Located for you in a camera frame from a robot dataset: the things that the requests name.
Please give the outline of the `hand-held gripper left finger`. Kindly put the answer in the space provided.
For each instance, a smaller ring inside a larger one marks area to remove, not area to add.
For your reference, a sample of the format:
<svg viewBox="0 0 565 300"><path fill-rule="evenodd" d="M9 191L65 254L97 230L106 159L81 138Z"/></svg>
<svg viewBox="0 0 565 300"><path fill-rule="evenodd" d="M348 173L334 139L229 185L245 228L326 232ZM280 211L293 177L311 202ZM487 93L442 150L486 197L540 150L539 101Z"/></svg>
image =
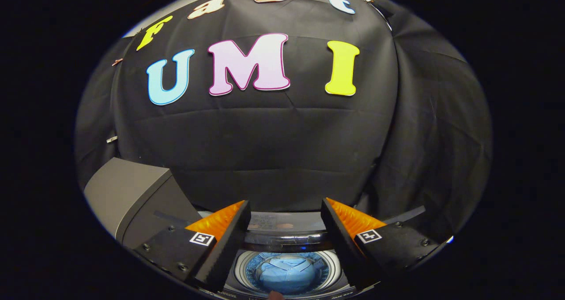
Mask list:
<svg viewBox="0 0 565 300"><path fill-rule="evenodd" d="M216 293L224 289L252 217L239 201L188 226L168 226L133 248L173 281Z"/></svg>

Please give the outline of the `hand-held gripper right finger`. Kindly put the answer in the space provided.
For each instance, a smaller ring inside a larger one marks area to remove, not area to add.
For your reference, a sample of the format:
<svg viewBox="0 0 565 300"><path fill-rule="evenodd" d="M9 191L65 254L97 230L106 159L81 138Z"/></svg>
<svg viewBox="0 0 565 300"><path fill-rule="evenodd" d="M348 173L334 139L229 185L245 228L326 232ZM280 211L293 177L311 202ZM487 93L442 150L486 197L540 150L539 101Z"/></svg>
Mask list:
<svg viewBox="0 0 565 300"><path fill-rule="evenodd" d="M331 245L358 290L406 275L440 248L440 240L417 228L421 217L387 223L331 198L321 204Z"/></svg>

